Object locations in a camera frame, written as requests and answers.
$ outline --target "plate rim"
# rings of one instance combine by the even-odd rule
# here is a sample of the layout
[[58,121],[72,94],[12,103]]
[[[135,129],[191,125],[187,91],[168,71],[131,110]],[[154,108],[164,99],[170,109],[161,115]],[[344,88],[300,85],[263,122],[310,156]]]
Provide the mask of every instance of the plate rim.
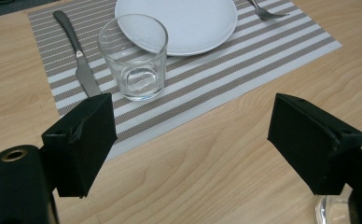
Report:
[[[114,8],[114,12],[115,12],[115,18],[117,17],[117,14],[118,14],[118,10],[117,10],[117,6],[118,6],[118,2],[121,2],[121,1],[128,1],[128,0],[118,0],[115,4],[115,8]],[[167,55],[169,56],[192,56],[192,55],[198,55],[198,54],[202,54],[202,53],[205,53],[205,52],[208,52],[212,49],[215,49],[217,47],[219,47],[220,45],[222,45],[224,42],[226,42],[230,36],[234,33],[234,30],[236,29],[236,26],[237,26],[237,22],[238,22],[238,14],[237,14],[237,7],[236,5],[234,4],[234,1],[233,0],[227,0],[233,7],[232,7],[232,14],[233,14],[233,22],[231,23],[232,24],[232,27],[231,29],[229,29],[229,31],[227,32],[226,35],[224,35],[224,38],[220,38],[218,39],[217,42],[215,42],[215,44],[209,46],[209,47],[206,47],[206,48],[200,48],[200,49],[192,49],[190,51],[172,51],[171,49],[169,49],[169,46],[168,46],[168,49],[167,49]]]

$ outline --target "wooden table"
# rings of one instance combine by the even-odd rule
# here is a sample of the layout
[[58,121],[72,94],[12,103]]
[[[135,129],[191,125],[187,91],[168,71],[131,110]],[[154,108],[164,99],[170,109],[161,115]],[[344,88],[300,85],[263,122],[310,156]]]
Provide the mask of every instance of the wooden table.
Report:
[[[267,141],[276,92],[362,131],[362,1],[294,0],[342,43],[104,164],[88,198],[59,198],[62,223],[314,223],[316,197]],[[0,17],[0,151],[42,147],[59,119],[28,11]]]

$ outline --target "plate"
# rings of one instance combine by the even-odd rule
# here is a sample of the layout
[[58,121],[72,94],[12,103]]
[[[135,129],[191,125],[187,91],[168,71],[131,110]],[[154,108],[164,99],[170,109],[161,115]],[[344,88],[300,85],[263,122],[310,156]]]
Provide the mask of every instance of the plate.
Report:
[[167,54],[201,54],[224,43],[237,23],[233,0],[118,0],[116,17],[144,14],[163,23],[169,35]]

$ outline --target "butter knife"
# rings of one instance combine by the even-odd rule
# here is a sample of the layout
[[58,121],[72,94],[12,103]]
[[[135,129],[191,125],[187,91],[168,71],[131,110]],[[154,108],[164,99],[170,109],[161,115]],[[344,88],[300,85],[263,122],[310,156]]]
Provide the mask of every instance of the butter knife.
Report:
[[97,86],[96,80],[94,79],[93,73],[89,68],[88,61],[86,60],[81,46],[79,44],[76,32],[74,31],[73,25],[68,19],[64,12],[58,10],[53,12],[53,17],[62,26],[68,39],[73,46],[74,52],[77,58],[77,71],[76,75],[79,83],[82,85],[85,92],[89,97],[101,94],[99,87]]

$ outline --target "striped placemat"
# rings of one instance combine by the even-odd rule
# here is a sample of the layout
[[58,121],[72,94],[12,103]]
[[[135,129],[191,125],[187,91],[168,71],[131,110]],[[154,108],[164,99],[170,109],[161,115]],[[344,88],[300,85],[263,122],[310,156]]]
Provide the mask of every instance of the striped placemat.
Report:
[[115,0],[76,0],[32,12],[29,19],[60,116],[88,97],[53,11],[64,11],[73,23],[101,91],[113,93],[118,141],[108,155],[112,159],[341,46],[288,0],[259,3],[290,15],[262,21],[248,1],[234,0],[239,20],[229,40],[202,55],[169,57],[166,88],[145,105],[120,95],[97,48],[97,35],[114,18]]

